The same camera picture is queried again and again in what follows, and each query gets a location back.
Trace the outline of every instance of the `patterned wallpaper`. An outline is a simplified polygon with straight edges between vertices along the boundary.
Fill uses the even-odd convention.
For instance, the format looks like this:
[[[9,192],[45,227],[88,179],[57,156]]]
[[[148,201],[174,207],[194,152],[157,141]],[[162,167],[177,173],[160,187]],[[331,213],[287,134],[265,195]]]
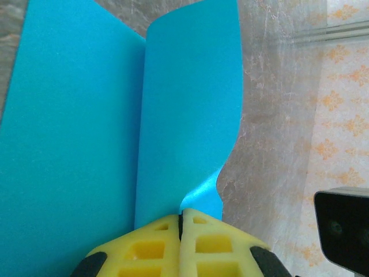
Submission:
[[[335,42],[322,53],[294,274],[352,276],[321,252],[313,197],[319,190],[340,186],[369,188],[368,45],[368,40]]]
[[[328,26],[356,23],[369,20],[368,0],[328,0],[327,13],[312,12],[307,18],[311,25],[326,21]]]

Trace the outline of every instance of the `blue foam sheet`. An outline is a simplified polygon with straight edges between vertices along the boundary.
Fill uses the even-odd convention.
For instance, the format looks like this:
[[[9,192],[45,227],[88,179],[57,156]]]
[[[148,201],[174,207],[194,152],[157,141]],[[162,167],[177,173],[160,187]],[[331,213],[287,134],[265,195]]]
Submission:
[[[30,0],[0,126],[0,274],[68,276],[183,208],[220,219],[242,86],[236,0],[176,10],[146,44],[92,0]]]
[[[221,219],[218,174],[242,112],[236,0],[204,0],[148,29],[135,227],[196,208]]]
[[[0,128],[0,275],[69,276],[133,229],[145,41],[92,0],[30,0]]]

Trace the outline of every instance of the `square hole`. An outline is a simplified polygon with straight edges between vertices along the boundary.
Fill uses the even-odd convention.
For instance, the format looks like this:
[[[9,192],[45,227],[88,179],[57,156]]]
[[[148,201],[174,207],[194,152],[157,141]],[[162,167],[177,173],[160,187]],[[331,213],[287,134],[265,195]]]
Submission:
[[[155,231],[165,231],[169,229],[169,224],[165,223],[155,228]]]
[[[232,252],[232,242],[226,235],[202,235],[196,239],[196,253]]]
[[[160,267],[125,268],[119,271],[118,277],[160,277]]]
[[[128,260],[162,259],[164,257],[164,241],[139,241],[132,245],[125,255]]]
[[[237,262],[207,262],[197,264],[197,277],[242,277]]]
[[[193,218],[193,221],[195,224],[207,224],[206,220],[203,218],[200,218],[199,216],[195,216]]]

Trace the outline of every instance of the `marble surface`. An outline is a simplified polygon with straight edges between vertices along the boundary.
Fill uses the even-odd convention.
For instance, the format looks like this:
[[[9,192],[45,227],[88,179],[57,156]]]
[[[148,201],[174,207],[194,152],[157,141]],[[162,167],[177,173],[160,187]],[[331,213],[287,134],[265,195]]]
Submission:
[[[159,16],[194,0],[98,0],[146,35]],[[0,0],[0,107],[27,0]],[[314,115],[322,45],[286,43],[326,25],[326,1],[239,1],[244,109],[239,138],[218,181],[224,221],[270,244],[292,269]]]

